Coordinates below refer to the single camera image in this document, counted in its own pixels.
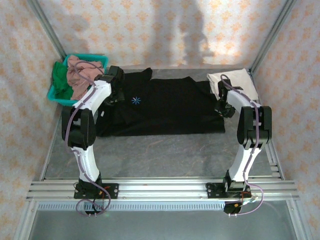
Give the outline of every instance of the gray marble surface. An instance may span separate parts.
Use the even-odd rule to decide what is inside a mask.
[[[207,73],[221,69],[161,69],[154,78],[192,77],[205,81]],[[97,137],[93,149],[104,179],[120,177],[223,177],[238,151],[239,115],[225,120],[225,133]],[[271,176],[266,151],[256,158],[250,176]],[[46,179],[76,179],[79,170],[61,138],[61,123],[52,146]]]

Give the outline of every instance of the clothing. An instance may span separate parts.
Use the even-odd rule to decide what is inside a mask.
[[[67,66],[64,66],[61,62],[56,61],[52,69],[52,78],[54,86],[54,97],[56,99],[70,100],[74,91],[72,87],[67,83]]]
[[[224,133],[224,119],[208,81],[152,79],[150,68],[126,73],[124,101],[102,104],[96,121],[97,136],[138,136]]]
[[[221,81],[221,74],[225,74],[230,78],[231,85],[233,87],[241,87],[243,89],[243,93],[246,94],[251,100],[258,100],[258,93],[256,91],[254,83],[252,82],[251,77],[247,73],[247,70],[245,68],[241,70],[207,74],[207,78],[210,81],[212,93],[216,96],[216,99],[220,99],[218,82]]]
[[[82,60],[80,60],[77,56],[74,56],[74,55],[71,55],[67,61],[68,71],[66,74],[66,79],[68,84],[73,89],[71,100],[80,100],[87,93],[88,87],[90,86],[90,83],[87,80],[80,77],[75,71],[74,66],[79,61],[82,61]],[[98,68],[100,68],[102,72],[104,72],[103,65],[100,61],[91,61],[91,63],[96,65]],[[97,75],[102,74],[99,69],[85,62],[79,63],[76,67],[80,75],[83,75],[92,81],[95,80],[95,77]]]

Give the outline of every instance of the green cloth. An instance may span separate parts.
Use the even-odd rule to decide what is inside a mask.
[[[56,61],[52,69],[53,86],[56,99],[70,100],[74,91],[67,81],[68,67]]]

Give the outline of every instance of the black t-shirt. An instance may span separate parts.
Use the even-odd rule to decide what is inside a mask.
[[[151,68],[124,75],[124,101],[99,107],[97,136],[225,132],[208,81],[151,77]]]

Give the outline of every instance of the wire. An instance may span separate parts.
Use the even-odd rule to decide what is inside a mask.
[[[67,152],[70,153],[69,151],[69,146],[68,146],[68,139],[69,139],[69,133],[70,133],[70,128],[71,128],[71,124],[73,122],[73,119],[75,118],[77,112],[79,111],[79,109],[93,96],[93,94],[96,92],[97,90],[97,85],[94,81],[92,81],[91,79],[87,78],[86,76],[83,76],[79,73],[78,69],[77,69],[77,65],[80,64],[80,63],[86,63],[86,64],[90,64],[92,66],[94,66],[96,69],[98,69],[102,74],[104,74],[104,72],[99,68],[97,67],[96,65],[94,65],[93,63],[89,62],[89,61],[78,61],[73,67],[74,67],[74,71],[75,73],[85,79],[86,81],[88,81],[92,86],[93,86],[93,90],[92,92],[75,108],[75,110],[73,111],[73,113],[71,114],[71,117],[69,119],[69,122],[68,122],[68,125],[66,127],[66,131],[65,131],[65,146],[66,146],[66,149],[67,149]],[[83,214],[82,212],[79,211],[78,207],[79,207],[79,204],[86,201],[86,202],[89,202],[89,203],[92,203],[94,206],[96,206],[97,208],[101,209],[101,211],[99,213],[95,213],[94,215],[95,216],[98,216],[100,214],[103,214],[107,208],[110,206],[110,203],[111,203],[111,196],[110,194],[108,193],[108,191],[106,189],[104,189],[102,186],[96,184],[94,181],[92,181],[88,175],[86,174],[85,172],[85,169],[84,167],[82,166],[81,164],[81,154],[78,150],[76,149],[73,149],[71,150],[71,153],[74,153],[76,155],[76,160],[77,160],[77,163],[79,165],[79,168],[80,168],[80,171],[81,171],[81,174],[84,175],[84,177],[89,181],[89,183],[91,183],[92,185],[94,185],[95,187],[101,189],[108,197],[108,204],[106,207],[101,207],[99,206],[98,204],[96,204],[94,201],[91,201],[90,199],[81,199],[80,201],[78,201],[78,203],[75,205],[75,210],[77,211],[77,213],[79,213],[80,215],[82,216],[85,216],[85,217],[90,217],[91,214]]]
[[[254,111],[255,111],[255,139],[256,139],[256,142],[255,142],[255,145],[253,147],[253,149],[251,150],[250,152],[250,156],[249,156],[249,159],[244,167],[244,170],[243,170],[243,179],[244,179],[244,183],[246,185],[248,185],[249,187],[256,187],[258,188],[260,191],[261,191],[261,200],[260,200],[260,203],[257,207],[255,207],[253,210],[251,211],[248,211],[248,212],[242,212],[242,213],[238,213],[238,214],[230,214],[230,216],[241,216],[241,215],[246,215],[246,214],[250,214],[250,213],[253,213],[254,211],[256,211],[258,208],[260,208],[260,206],[262,205],[262,203],[264,202],[264,191],[263,189],[258,186],[258,185],[255,185],[255,184],[250,184],[248,183],[248,181],[246,180],[246,173],[247,173],[247,170],[248,170],[248,167],[252,161],[252,158],[253,158],[253,154],[255,153],[255,150],[256,148],[258,147],[258,144],[259,144],[259,110],[258,110],[258,107],[257,105],[255,104],[254,101],[252,101],[247,95],[245,95],[243,92],[240,92],[239,90],[235,89],[233,86],[229,85],[228,83],[226,83],[225,80],[230,80],[230,78],[225,75],[225,74],[221,74],[220,76],[220,79],[221,81],[223,82],[223,84],[225,86],[227,86],[228,88],[232,89],[233,91],[235,91],[236,93],[240,94],[241,96],[243,96],[246,100],[249,101],[249,103],[254,107]]]

